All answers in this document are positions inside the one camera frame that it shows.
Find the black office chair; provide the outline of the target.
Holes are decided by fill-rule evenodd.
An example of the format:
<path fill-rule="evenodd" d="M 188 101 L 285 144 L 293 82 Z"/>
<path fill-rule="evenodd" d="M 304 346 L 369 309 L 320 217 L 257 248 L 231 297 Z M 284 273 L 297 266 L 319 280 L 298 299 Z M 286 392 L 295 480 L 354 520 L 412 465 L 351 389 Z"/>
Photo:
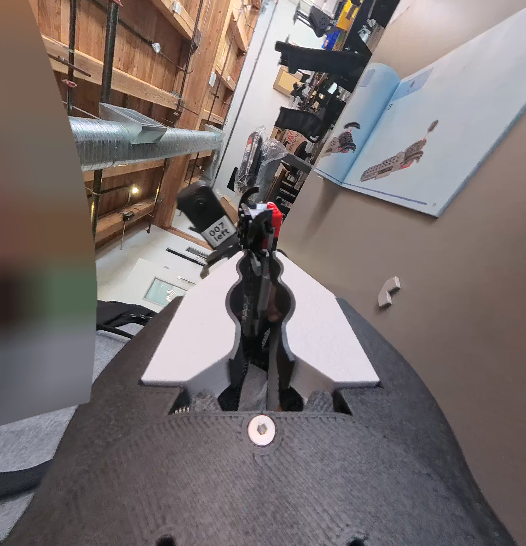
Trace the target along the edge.
<path fill-rule="evenodd" d="M 283 106 L 280 107 L 274 127 L 300 133 L 312 143 L 318 143 L 328 131 L 328 126 L 317 114 Z"/>
<path fill-rule="evenodd" d="M 290 74 L 299 71 L 321 72 L 334 76 L 337 84 L 348 92 L 354 92 L 372 52 L 365 43 L 360 51 L 333 51 L 310 49 L 291 43 L 276 42 L 274 49 L 280 52 L 280 65 Z"/>

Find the black grey toy brick assembly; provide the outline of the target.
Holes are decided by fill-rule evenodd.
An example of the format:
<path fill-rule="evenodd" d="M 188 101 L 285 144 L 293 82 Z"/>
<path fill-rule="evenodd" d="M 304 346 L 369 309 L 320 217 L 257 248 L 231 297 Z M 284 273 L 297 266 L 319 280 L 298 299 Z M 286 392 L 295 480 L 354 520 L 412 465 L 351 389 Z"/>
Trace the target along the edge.
<path fill-rule="evenodd" d="M 259 336 L 271 298 L 271 263 L 282 224 L 282 213 L 273 202 L 254 204 L 250 198 L 258 187 L 246 190 L 239 203 L 237 232 L 244 252 L 239 262 L 242 288 L 241 333 L 244 338 Z"/>

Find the person's grey shirt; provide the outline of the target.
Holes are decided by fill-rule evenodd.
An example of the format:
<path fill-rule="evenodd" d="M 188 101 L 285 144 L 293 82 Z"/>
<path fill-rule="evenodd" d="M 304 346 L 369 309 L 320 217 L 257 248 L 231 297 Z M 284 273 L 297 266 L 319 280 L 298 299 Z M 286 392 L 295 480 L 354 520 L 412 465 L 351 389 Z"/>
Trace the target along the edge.
<path fill-rule="evenodd" d="M 78 406 L 0 426 L 0 544 L 47 474 Z"/>

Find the light blue instruction booklet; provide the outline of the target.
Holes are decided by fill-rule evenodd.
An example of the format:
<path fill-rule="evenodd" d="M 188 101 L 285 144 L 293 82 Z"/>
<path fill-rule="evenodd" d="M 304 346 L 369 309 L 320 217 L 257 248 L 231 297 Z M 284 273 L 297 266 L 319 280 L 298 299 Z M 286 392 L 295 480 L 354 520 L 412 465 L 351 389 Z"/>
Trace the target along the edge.
<path fill-rule="evenodd" d="M 526 111 L 526 8 L 400 79 L 370 63 L 315 172 L 438 218 Z"/>

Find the person's black jacket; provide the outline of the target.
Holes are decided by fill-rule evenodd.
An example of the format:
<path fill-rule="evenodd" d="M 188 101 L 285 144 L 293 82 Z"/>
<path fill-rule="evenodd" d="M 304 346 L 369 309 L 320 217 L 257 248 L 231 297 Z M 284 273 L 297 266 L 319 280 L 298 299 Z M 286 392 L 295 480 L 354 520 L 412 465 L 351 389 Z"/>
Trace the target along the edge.
<path fill-rule="evenodd" d="M 157 312 L 141 305 L 98 300 L 96 331 L 104 331 L 123 338 L 133 339 L 135 337 L 134 334 L 123 331 L 119 327 L 128 324 L 146 326 L 155 316 L 157 316 Z"/>

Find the grey corner brick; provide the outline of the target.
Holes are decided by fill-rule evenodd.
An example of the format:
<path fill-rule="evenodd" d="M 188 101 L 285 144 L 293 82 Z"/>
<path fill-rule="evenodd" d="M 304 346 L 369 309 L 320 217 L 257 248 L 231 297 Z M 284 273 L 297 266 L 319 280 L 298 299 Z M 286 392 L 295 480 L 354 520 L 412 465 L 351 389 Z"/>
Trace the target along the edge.
<path fill-rule="evenodd" d="M 401 282 L 398 276 L 386 280 L 378 294 L 378 307 L 385 309 L 392 304 L 392 296 L 401 289 Z"/>

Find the brown cardboard box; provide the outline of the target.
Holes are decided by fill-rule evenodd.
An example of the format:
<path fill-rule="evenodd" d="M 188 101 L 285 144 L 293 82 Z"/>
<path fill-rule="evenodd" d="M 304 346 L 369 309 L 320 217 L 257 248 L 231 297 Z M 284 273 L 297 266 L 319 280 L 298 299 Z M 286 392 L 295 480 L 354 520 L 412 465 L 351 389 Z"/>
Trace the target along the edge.
<path fill-rule="evenodd" d="M 294 84 L 301 83 L 303 73 L 295 72 L 291 74 L 288 72 L 287 67 L 280 65 L 277 77 L 273 83 L 273 89 L 287 97 L 294 91 Z"/>

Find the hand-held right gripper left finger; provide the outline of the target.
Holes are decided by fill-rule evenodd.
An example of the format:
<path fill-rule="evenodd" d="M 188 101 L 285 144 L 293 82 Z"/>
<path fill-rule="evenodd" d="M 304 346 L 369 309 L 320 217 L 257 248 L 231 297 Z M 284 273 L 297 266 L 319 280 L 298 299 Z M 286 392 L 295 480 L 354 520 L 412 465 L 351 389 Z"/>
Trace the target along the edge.
<path fill-rule="evenodd" d="M 230 296 L 240 283 L 243 258 L 240 251 L 220 262 L 187 291 L 141 377 L 143 385 L 222 392 L 231 384 L 230 361 L 239 348 L 240 325 Z"/>

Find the silver ventilation duct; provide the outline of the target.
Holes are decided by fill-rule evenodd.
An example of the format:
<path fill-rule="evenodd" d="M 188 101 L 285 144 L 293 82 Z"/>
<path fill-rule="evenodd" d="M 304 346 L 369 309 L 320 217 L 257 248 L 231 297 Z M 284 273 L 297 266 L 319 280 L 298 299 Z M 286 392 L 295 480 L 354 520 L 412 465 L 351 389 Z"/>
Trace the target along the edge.
<path fill-rule="evenodd" d="M 131 109 L 100 104 L 104 119 L 68 118 L 83 172 L 219 150 L 224 134 L 166 127 Z"/>

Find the plastic wrapped packs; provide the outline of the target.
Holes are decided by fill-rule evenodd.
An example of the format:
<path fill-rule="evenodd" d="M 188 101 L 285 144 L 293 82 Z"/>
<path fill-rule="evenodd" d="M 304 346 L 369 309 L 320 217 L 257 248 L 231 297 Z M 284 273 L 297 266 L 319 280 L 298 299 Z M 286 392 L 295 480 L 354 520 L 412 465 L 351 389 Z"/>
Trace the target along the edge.
<path fill-rule="evenodd" d="M 242 161 L 234 182 L 236 195 L 242 196 L 248 189 L 259 188 L 257 199 L 262 200 L 269 191 L 272 178 L 289 152 L 274 138 L 267 138 L 265 127 L 259 126 L 246 142 Z"/>

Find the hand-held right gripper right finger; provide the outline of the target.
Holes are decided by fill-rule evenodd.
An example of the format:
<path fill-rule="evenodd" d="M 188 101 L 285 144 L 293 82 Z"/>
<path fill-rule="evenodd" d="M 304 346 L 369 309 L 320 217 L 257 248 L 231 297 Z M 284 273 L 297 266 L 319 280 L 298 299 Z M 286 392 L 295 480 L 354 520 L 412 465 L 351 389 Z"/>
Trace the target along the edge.
<path fill-rule="evenodd" d="M 280 252 L 278 280 L 292 299 L 285 349 L 295 390 L 375 387 L 380 379 L 335 295 Z"/>

